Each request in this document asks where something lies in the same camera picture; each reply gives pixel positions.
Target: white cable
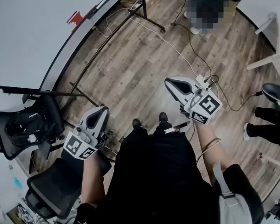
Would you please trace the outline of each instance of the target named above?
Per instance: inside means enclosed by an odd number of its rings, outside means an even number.
[[[100,32],[100,31],[97,29],[97,27],[95,27],[95,29],[96,29],[96,31],[97,31],[98,33],[102,34],[105,38],[109,38],[108,36],[104,35],[104,33]]]
[[[110,16],[107,16],[107,17],[106,17],[106,22],[107,22],[106,27],[107,27],[107,29],[109,30],[110,34],[112,33],[112,31],[111,31],[111,29],[108,27],[108,18],[111,17],[111,16],[113,16],[114,14],[116,14],[117,12],[119,12],[119,11],[121,11],[121,10],[125,10],[125,9],[133,10],[133,7],[135,6],[135,4],[136,4],[138,1],[139,1],[139,0],[135,1],[134,4],[132,5],[132,7],[131,7],[130,9],[127,8],[127,7],[121,8],[121,9],[115,11],[114,13],[112,13]]]
[[[144,25],[141,24],[140,22],[137,22],[137,21],[133,20],[132,18],[130,18],[130,20],[132,20],[133,22],[138,23],[139,25],[141,25],[142,27],[146,28],[147,30],[149,30],[149,31],[151,31],[151,32],[153,32],[153,33],[156,33],[164,42],[166,42],[169,46],[171,46],[171,47],[185,60],[186,63],[188,63],[188,65],[190,66],[190,68],[191,68],[192,72],[194,73],[194,75],[195,75],[196,77],[198,76],[198,75],[194,72],[194,70],[193,70],[191,64],[186,60],[186,58],[185,58],[173,45],[171,45],[169,42],[167,42],[166,40],[164,40],[157,32],[155,32],[155,31],[153,31],[153,30],[147,28],[146,26],[144,26]]]
[[[217,84],[216,83],[214,83],[215,84],[215,86],[216,86],[216,88],[217,88],[217,91],[218,91],[218,95],[217,95],[217,97],[219,98],[219,89],[218,89],[218,86],[217,86]]]
[[[214,143],[212,146],[210,146],[210,147],[208,147],[206,150],[204,150],[204,151],[198,156],[197,161],[196,161],[196,165],[197,165],[199,159],[202,157],[202,155],[204,155],[207,151],[209,151],[212,147],[214,147],[214,146],[215,146],[216,144],[218,144],[219,142],[220,142],[220,139],[219,139],[216,143]]]

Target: gray strap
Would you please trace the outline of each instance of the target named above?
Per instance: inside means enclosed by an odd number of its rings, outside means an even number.
[[[217,162],[214,166],[213,166],[213,172],[214,175],[216,177],[216,180],[218,181],[220,188],[221,188],[221,192],[223,197],[227,197],[230,195],[233,195],[233,192],[230,192],[227,183],[225,182],[222,170],[221,170],[221,163]]]

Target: metal stand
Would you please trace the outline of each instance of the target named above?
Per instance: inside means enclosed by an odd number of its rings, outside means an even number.
[[[71,96],[71,97],[85,97],[85,94],[75,94],[66,92],[55,92],[55,91],[40,91],[37,89],[11,87],[11,86],[1,86],[0,90],[5,94],[23,94],[23,95],[50,95],[50,96]]]
[[[136,14],[136,12],[140,9],[143,8],[143,16]],[[111,33],[111,35],[105,40],[105,42],[101,45],[101,47],[97,50],[97,52],[93,55],[93,57],[91,58],[91,60],[87,63],[87,65],[85,66],[85,68],[83,69],[83,71],[81,72],[81,74],[79,75],[78,79],[76,80],[76,82],[72,85],[73,87],[70,90],[70,94],[73,93],[73,91],[75,89],[77,89],[77,86],[79,84],[79,82],[81,81],[82,77],[85,75],[86,71],[88,70],[88,68],[91,66],[91,64],[93,63],[93,61],[95,60],[95,58],[97,58],[97,56],[99,55],[99,53],[102,51],[102,49],[105,47],[105,45],[112,39],[112,37],[119,31],[119,29],[134,15],[137,15],[145,20],[147,20],[148,22],[158,26],[159,28],[161,28],[161,32],[164,33],[166,32],[165,28],[163,26],[161,26],[160,24],[158,24],[157,22],[149,19],[147,17],[147,10],[146,10],[146,1],[142,0],[141,4],[135,9],[135,10],[130,10],[129,15],[119,24],[118,27],[116,27],[116,29]],[[61,112],[64,113],[66,112],[66,110],[69,108],[69,106],[71,105],[71,103],[74,101],[74,98],[71,97],[69,98],[69,100],[67,101],[67,103],[64,105],[64,107],[61,109]]]
[[[84,97],[90,102],[92,103],[95,107],[99,107],[99,105],[97,103],[95,103],[92,99],[90,99],[87,95],[85,95],[85,93],[83,93],[78,87],[75,88],[80,94],[84,95]]]

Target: black trousers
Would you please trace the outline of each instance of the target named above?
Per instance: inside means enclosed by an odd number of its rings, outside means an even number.
[[[272,123],[272,125],[248,124],[248,135],[250,137],[261,137],[271,143],[280,145],[280,111],[257,107],[255,116]]]
[[[168,122],[161,122],[159,126],[155,129],[154,134],[162,133],[162,131],[172,128],[172,125]],[[132,149],[135,149],[137,144],[143,145],[143,142],[148,139],[147,130],[142,127],[136,127],[133,131],[122,141],[120,150],[129,149],[129,146],[132,146]]]

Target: laminate floor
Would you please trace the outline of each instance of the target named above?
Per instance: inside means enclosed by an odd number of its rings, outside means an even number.
[[[149,0],[148,17],[166,27],[161,36],[170,42],[192,64],[197,74],[209,75],[208,67],[197,57],[189,44],[188,32],[181,26],[171,27],[170,23],[179,13],[184,0]],[[127,10],[118,11],[109,22],[114,30],[127,15]],[[159,32],[151,23],[135,17],[148,28]],[[178,23],[190,28],[188,21],[179,16]],[[108,34],[102,22],[98,29]],[[238,108],[240,96],[246,99],[259,91],[262,84],[272,82],[280,84],[280,76],[272,64],[247,71],[245,66],[272,54],[265,40],[255,35],[254,27],[238,12],[232,17],[230,24],[223,29],[208,35],[191,35],[191,44],[212,69],[212,74],[220,77],[220,85],[230,105]],[[80,72],[98,50],[105,38],[93,32],[79,50],[64,77],[58,91],[69,91],[69,82],[75,82]],[[108,146],[119,150],[122,138],[132,130],[132,120],[138,117],[149,133],[158,125],[158,115],[164,111],[173,125],[182,123],[185,118],[179,113],[179,104],[174,101],[164,86],[166,77],[185,76],[195,79],[189,65],[168,44],[156,34],[142,26],[128,21],[112,38],[108,45],[87,70],[78,87],[99,104],[110,109],[108,128],[113,136]],[[264,124],[252,114],[255,106],[271,107],[264,96],[251,98],[239,111],[231,111],[222,92],[219,98],[223,108],[212,121],[217,137],[220,137],[224,149],[241,165],[255,189],[263,197],[271,188],[280,173],[280,168],[272,163],[261,163],[259,153],[264,153],[280,161],[280,147],[261,138],[244,141],[242,138],[245,122]],[[59,100],[62,107],[67,98]],[[81,119],[83,113],[93,106],[85,98],[73,102],[64,118],[72,124]],[[191,124],[186,135],[193,134]],[[191,145],[199,155],[201,150],[196,133]],[[49,161],[38,161],[40,170],[46,169],[60,151],[51,154]],[[208,180],[203,161],[198,164],[203,178]]]

